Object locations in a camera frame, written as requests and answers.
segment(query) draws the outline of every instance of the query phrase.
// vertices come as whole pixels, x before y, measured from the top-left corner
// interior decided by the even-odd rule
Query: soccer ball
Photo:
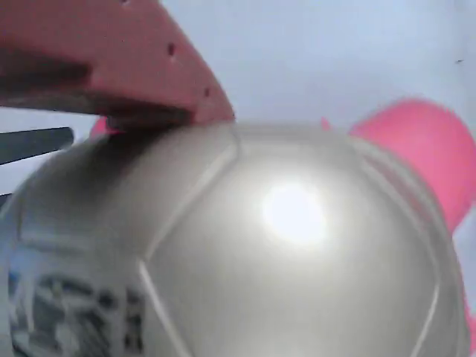
[[[88,141],[34,173],[1,224],[6,356],[469,354],[435,198],[347,135],[221,124]]]

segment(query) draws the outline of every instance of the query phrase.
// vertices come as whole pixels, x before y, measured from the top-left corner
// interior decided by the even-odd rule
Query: white background
[[[473,1],[163,3],[214,70],[238,121],[317,123],[324,116],[348,127],[391,100],[420,96],[452,108],[476,130]],[[80,140],[93,121],[2,109],[0,132],[71,126]],[[11,192],[43,159],[0,167],[0,194]],[[476,213],[455,240],[476,311]]]

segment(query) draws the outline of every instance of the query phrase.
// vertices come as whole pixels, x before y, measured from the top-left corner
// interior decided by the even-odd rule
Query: ball panel
[[[141,138],[115,135],[79,145],[34,178],[22,239],[143,256],[195,187],[235,155],[228,126]]]
[[[197,356],[411,354],[434,299],[429,252],[352,158],[330,159],[242,157],[160,245],[149,273]],[[292,207],[309,206],[290,200],[299,186],[317,223]],[[270,195],[317,231],[275,231]]]

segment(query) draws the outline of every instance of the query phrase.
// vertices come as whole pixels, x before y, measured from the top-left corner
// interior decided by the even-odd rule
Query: black object
[[[60,150],[73,144],[71,128],[0,133],[0,165]]]
[[[10,196],[11,196],[10,194],[0,195],[0,208],[1,208],[1,206],[4,205],[4,203],[8,200],[8,197],[10,197]]]

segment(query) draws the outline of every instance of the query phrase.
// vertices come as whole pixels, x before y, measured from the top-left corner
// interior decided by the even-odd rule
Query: pink plastic object
[[[94,138],[103,134],[114,134],[115,132],[117,131],[113,130],[107,125],[107,118],[101,117],[94,124],[89,134],[92,138]]]
[[[455,113],[425,100],[403,100],[351,130],[397,154],[413,167],[440,202],[450,232],[476,198],[476,144]],[[472,352],[476,318],[469,317]]]

